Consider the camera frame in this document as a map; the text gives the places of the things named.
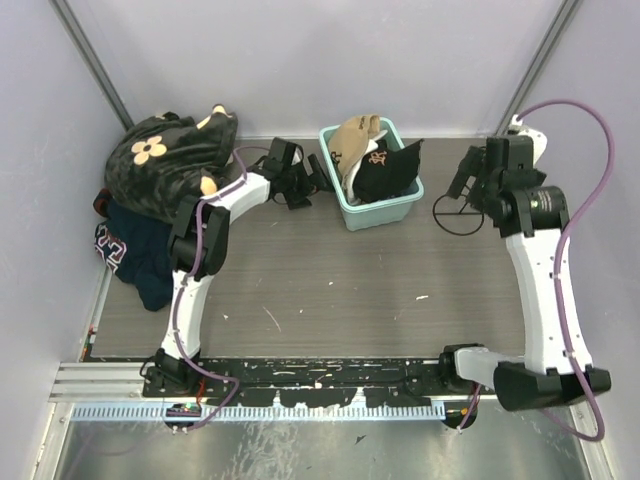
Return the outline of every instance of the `flower-patterned blanket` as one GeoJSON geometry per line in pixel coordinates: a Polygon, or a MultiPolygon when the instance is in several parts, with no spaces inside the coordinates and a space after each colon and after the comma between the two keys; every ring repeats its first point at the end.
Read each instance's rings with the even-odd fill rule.
{"type": "Polygon", "coordinates": [[[235,114],[216,105],[196,124],[169,112],[138,123],[111,153],[105,184],[125,208],[173,223],[181,200],[221,188],[238,129],[235,114]]]}

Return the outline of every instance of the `light blue bin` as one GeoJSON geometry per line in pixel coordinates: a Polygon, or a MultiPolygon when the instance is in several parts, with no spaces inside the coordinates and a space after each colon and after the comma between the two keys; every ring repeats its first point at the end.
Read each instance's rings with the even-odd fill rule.
{"type": "MultiPolygon", "coordinates": [[[[333,188],[336,190],[338,203],[340,204],[344,223],[347,225],[347,228],[354,232],[363,228],[399,222],[407,216],[409,210],[411,210],[411,205],[420,200],[424,195],[422,182],[419,178],[416,178],[407,189],[406,194],[402,197],[382,200],[366,205],[349,205],[340,186],[340,178],[338,177],[338,173],[331,160],[331,154],[329,153],[329,139],[339,126],[340,125],[334,125],[333,127],[327,127],[320,131],[320,148],[322,149],[322,155],[327,165],[333,188]]],[[[380,128],[387,130],[388,133],[384,139],[387,141],[387,145],[391,150],[404,148],[404,143],[402,143],[402,139],[400,135],[398,135],[398,131],[391,120],[384,117],[380,118],[380,128]]]]}

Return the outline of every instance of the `wall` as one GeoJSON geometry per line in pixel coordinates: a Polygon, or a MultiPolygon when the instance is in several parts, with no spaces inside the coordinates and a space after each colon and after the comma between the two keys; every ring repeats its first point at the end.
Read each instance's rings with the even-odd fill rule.
{"type": "MultiPolygon", "coordinates": [[[[584,337],[596,364],[610,369],[613,378],[612,391],[600,403],[608,427],[605,445],[621,479],[637,478],[640,469],[640,57],[634,42],[639,24],[640,3],[584,2],[527,99],[528,105],[555,97],[588,102],[615,135],[616,170],[578,227],[570,259],[584,337]]],[[[575,211],[602,174],[603,134],[590,117],[569,107],[534,113],[528,123],[548,135],[539,168],[565,190],[575,211]]]]}
{"type": "Polygon", "coordinates": [[[3,4],[0,52],[0,470],[19,480],[94,299],[91,202],[122,130],[46,1],[3,4]]]}
{"type": "Polygon", "coordinates": [[[315,136],[363,112],[407,136],[494,131],[559,0],[71,0],[128,110],[242,136],[315,136]]]}

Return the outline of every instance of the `gray floor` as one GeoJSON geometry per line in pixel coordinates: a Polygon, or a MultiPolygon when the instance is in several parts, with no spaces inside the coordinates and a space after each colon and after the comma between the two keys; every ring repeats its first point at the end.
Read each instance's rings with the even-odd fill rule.
{"type": "Polygon", "coordinates": [[[462,435],[439,421],[214,423],[188,436],[157,423],[73,423],[60,465],[59,480],[590,478],[574,437],[491,400],[462,435]]]}
{"type": "MultiPolygon", "coordinates": [[[[301,143],[307,153],[318,149],[317,141],[301,143]]],[[[465,342],[522,353],[515,273],[497,230],[487,222],[455,237],[431,217],[469,143],[425,142],[425,196],[400,223],[349,232],[325,193],[312,208],[269,203],[240,218],[209,291],[203,354],[434,357],[465,342]]],[[[461,221],[458,228],[469,228],[478,217],[461,221]]],[[[114,278],[94,355],[150,355],[167,321],[168,309],[145,311],[135,289],[114,278]]]]}

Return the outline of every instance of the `dark blue garment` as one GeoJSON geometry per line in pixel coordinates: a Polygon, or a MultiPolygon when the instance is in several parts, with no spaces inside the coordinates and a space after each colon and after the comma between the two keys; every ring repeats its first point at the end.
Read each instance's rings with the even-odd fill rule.
{"type": "Polygon", "coordinates": [[[144,308],[160,310],[171,302],[173,278],[167,244],[171,226],[118,205],[106,190],[94,201],[107,217],[95,230],[94,246],[111,271],[138,289],[144,308]]]}

